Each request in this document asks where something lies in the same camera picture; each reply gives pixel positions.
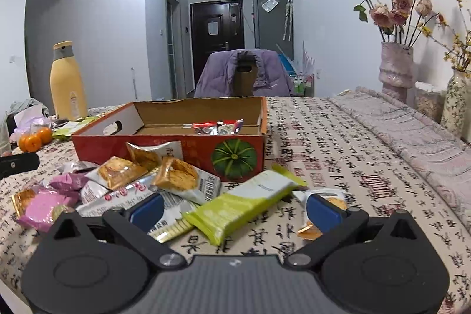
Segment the refrigerator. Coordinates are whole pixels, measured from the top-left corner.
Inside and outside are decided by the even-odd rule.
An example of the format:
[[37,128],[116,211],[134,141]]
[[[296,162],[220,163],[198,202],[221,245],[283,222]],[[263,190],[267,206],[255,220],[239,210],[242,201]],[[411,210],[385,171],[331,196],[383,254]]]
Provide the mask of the refrigerator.
[[280,3],[270,12],[263,9],[262,4],[265,2],[267,0],[253,0],[255,48],[285,54],[292,62],[294,59],[293,34],[291,34],[291,41],[289,41],[289,32],[287,31],[286,40],[283,40],[288,0],[279,0]]

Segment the dark brown door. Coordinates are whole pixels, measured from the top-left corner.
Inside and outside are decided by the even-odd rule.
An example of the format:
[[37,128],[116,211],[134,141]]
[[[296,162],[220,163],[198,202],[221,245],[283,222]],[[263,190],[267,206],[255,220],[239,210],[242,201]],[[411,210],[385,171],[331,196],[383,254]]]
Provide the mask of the dark brown door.
[[245,47],[242,0],[192,4],[191,40],[197,84],[213,52]]

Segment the metal screw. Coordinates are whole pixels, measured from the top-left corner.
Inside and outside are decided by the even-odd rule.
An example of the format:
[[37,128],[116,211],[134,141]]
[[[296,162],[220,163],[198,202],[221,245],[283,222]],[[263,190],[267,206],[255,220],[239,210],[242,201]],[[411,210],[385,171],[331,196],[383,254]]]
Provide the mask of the metal screw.
[[177,253],[168,253],[162,255],[159,262],[164,266],[178,266],[183,262],[183,257]]
[[305,266],[311,262],[311,257],[303,253],[291,254],[287,261],[293,266]]

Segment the clothing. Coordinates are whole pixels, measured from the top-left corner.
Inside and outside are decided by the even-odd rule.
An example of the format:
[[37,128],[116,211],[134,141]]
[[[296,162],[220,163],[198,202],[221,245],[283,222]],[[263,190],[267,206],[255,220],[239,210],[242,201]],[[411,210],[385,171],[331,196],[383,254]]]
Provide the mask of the clothing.
[[254,96],[293,96],[293,82],[278,54],[269,50],[234,50],[211,54],[198,81],[195,97],[233,95],[234,73],[239,59],[254,59],[258,68],[253,85]]

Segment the cleaning bottle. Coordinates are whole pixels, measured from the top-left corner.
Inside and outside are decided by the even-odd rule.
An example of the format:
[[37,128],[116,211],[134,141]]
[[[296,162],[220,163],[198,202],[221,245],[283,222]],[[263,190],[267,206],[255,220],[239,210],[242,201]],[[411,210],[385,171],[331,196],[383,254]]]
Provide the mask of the cleaning bottle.
[[82,76],[72,51],[72,42],[54,45],[50,82],[57,117],[79,120],[88,116]]

